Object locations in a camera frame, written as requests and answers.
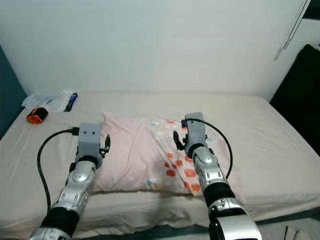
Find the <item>red polka dot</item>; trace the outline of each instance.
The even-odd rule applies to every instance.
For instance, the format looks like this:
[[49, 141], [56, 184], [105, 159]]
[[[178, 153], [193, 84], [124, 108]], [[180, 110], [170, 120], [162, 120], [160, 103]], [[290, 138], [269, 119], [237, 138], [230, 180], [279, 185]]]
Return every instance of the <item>red polka dot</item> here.
[[173, 170], [167, 170], [167, 171], [166, 171], [166, 174], [167, 174], [168, 176], [170, 176], [170, 177], [174, 177], [174, 176], [176, 175], [176, 172], [173, 171]]
[[180, 166], [182, 166], [182, 161], [181, 161], [181, 160], [177, 160], [177, 161], [175, 161], [175, 164], [176, 164], [178, 167], [180, 167]]
[[199, 184], [192, 184], [191, 189], [195, 192], [199, 192], [201, 190], [201, 186]]
[[197, 174], [196, 174], [196, 172], [195, 171], [193, 171], [192, 169], [185, 169], [184, 170], [184, 174], [185, 174], [185, 176], [187, 177], [187, 178], [194, 178], [194, 177], [196, 177], [197, 176]]
[[185, 160], [187, 163], [192, 163], [192, 159], [189, 158], [189, 157], [187, 157], [187, 156], [185, 156], [184, 160]]

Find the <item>pink pillowcase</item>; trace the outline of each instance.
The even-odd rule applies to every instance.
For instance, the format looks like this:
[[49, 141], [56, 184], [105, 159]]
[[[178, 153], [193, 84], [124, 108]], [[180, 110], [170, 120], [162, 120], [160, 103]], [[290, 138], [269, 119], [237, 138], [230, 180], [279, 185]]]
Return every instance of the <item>pink pillowcase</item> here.
[[[123, 118], [103, 112], [101, 144], [111, 137], [111, 148], [97, 171], [94, 191], [170, 191], [201, 196], [193, 161], [178, 151], [173, 140], [176, 130], [182, 138], [187, 130], [180, 121]], [[207, 144], [227, 174], [229, 152], [218, 133], [207, 129]], [[239, 171], [232, 168], [229, 184], [237, 198], [245, 203]]]

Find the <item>beige bed sheet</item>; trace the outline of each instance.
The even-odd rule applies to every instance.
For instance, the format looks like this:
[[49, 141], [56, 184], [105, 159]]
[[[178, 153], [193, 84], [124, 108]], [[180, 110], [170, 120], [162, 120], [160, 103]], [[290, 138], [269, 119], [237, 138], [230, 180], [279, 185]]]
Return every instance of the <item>beige bed sheet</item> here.
[[[162, 119], [203, 112], [204, 119], [230, 141], [234, 166], [241, 173], [245, 207], [256, 221], [320, 206], [320, 157], [262, 98], [191, 92], [84, 92], [71, 112], [50, 113], [40, 125], [27, 123], [29, 111], [23, 110], [0, 141], [0, 238], [28, 237], [46, 214], [36, 164], [41, 143], [59, 130], [84, 122], [101, 123], [102, 110]], [[45, 146], [41, 161], [52, 200], [64, 186], [76, 148], [77, 137], [67, 133]], [[155, 225], [207, 226], [208, 222], [200, 197], [102, 193], [89, 198], [74, 236], [122, 235]]]

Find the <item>black cable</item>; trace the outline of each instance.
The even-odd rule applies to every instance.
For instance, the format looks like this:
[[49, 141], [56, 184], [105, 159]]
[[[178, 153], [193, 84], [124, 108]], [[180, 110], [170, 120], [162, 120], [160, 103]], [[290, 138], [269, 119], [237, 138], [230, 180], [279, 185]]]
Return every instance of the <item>black cable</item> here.
[[230, 173], [231, 173], [231, 170], [232, 170], [232, 166], [233, 166], [233, 164], [234, 164], [234, 157], [233, 157], [233, 155], [232, 155], [232, 150], [231, 150], [231, 146], [230, 146], [230, 144], [229, 144], [229, 141], [228, 141], [228, 139], [226, 138], [226, 136], [217, 128], [217, 127], [215, 127], [215, 126], [213, 126], [211, 123], [209, 123], [209, 122], [207, 122], [207, 121], [205, 121], [205, 120], [201, 120], [201, 119], [197, 119], [197, 118], [186, 118], [186, 119], [184, 119], [183, 121], [195, 121], [195, 122], [200, 122], [200, 123], [203, 123], [203, 124], [206, 124], [206, 125], [208, 125], [209, 127], [211, 127], [211, 128], [213, 128], [214, 130], [216, 130], [220, 135], [221, 135], [221, 137], [224, 139], [224, 141], [225, 141], [225, 143], [226, 143], [226, 145], [227, 145], [227, 147], [228, 147], [228, 149], [229, 149], [229, 154], [230, 154], [230, 166], [229, 166], [229, 170], [228, 170], [228, 172], [227, 172], [227, 174], [226, 174], [226, 178], [228, 179], [228, 177], [229, 177], [229, 175], [230, 175]]
[[59, 134], [63, 134], [63, 133], [72, 133], [73, 135], [76, 135], [76, 133], [77, 133], [76, 129], [78, 129], [78, 133], [79, 133], [79, 128], [74, 127], [74, 128], [58, 131], [58, 132], [52, 134], [51, 136], [49, 136], [46, 140], [44, 140], [44, 142], [40, 146], [38, 154], [36, 156], [36, 164], [37, 164], [37, 167], [38, 167], [38, 172], [39, 172], [42, 184], [43, 184], [45, 197], [46, 197], [46, 207], [47, 207], [46, 212], [47, 213], [49, 212], [49, 209], [51, 207], [51, 200], [50, 200], [50, 193], [49, 193], [48, 185], [47, 185], [44, 173], [42, 172], [42, 169], [41, 169], [41, 162], [40, 162], [41, 152], [44, 149], [44, 146], [47, 144], [47, 142], [50, 141], [50, 139], [54, 138], [55, 136], [57, 136]]

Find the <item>bed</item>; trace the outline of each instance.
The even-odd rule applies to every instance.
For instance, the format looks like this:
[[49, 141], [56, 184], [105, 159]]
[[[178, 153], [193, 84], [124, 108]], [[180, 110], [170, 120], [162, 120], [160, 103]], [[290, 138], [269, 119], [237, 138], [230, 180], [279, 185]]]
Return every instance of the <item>bed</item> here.
[[[39, 125], [25, 121], [29, 111], [24, 109], [0, 141], [0, 238], [28, 237], [46, 214], [36, 165], [41, 143], [59, 130], [101, 123], [102, 110], [124, 117], [176, 120], [186, 113], [203, 112], [204, 119], [229, 139], [234, 167], [241, 173], [244, 206], [255, 221], [320, 207], [320, 157], [263, 98], [204, 92], [81, 92], [71, 112], [52, 112]], [[46, 145], [41, 161], [51, 199], [64, 186], [76, 149], [77, 137], [71, 134]], [[208, 223], [202, 197], [148, 191], [99, 193], [90, 196], [74, 236]]]

